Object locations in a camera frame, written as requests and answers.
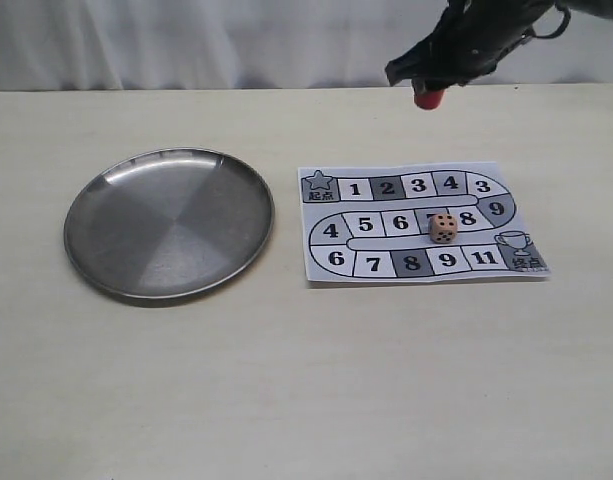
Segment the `star icon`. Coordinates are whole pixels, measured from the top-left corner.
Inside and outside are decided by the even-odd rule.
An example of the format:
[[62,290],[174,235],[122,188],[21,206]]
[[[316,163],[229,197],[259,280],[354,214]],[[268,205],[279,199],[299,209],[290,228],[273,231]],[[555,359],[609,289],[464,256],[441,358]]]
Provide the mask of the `star icon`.
[[311,190],[330,190],[330,182],[333,181],[333,177],[325,176],[321,170],[317,170],[312,177],[306,177],[305,180],[310,183]]

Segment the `game board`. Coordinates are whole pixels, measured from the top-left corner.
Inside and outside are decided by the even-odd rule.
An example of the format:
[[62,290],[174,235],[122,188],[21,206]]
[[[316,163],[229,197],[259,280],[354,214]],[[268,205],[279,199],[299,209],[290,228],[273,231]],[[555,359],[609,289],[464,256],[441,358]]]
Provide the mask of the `game board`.
[[[300,168],[298,176],[310,281],[550,275],[494,162]],[[459,222],[449,245],[428,236],[437,213]]]

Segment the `robotic arm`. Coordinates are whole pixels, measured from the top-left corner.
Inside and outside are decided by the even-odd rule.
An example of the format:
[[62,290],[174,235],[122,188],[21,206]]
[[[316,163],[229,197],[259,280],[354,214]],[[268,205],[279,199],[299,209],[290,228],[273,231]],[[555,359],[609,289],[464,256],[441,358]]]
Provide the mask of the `robotic arm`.
[[[551,8],[562,14],[559,27],[546,35],[533,24]],[[410,80],[415,103],[439,106],[444,91],[493,73],[516,48],[534,39],[560,36],[571,9],[613,21],[613,0],[448,0],[435,29],[386,66],[390,86]]]

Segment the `red gripper tip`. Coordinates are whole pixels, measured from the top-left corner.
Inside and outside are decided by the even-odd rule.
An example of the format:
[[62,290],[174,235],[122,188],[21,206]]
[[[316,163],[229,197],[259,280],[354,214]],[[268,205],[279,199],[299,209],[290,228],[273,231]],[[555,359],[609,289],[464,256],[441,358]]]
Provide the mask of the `red gripper tip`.
[[424,110],[435,110],[442,103],[444,90],[415,95],[415,105]]

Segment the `trophy icon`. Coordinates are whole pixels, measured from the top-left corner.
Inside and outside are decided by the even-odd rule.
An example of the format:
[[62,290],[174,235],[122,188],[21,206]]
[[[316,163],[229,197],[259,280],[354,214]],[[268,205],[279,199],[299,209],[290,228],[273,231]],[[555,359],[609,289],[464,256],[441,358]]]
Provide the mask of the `trophy icon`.
[[530,235],[521,232],[519,230],[509,230],[502,232],[499,235],[495,235],[495,241],[500,245],[506,245],[515,249],[515,255],[518,257],[530,256],[530,253],[524,249],[529,245],[532,245],[533,241],[530,239]]

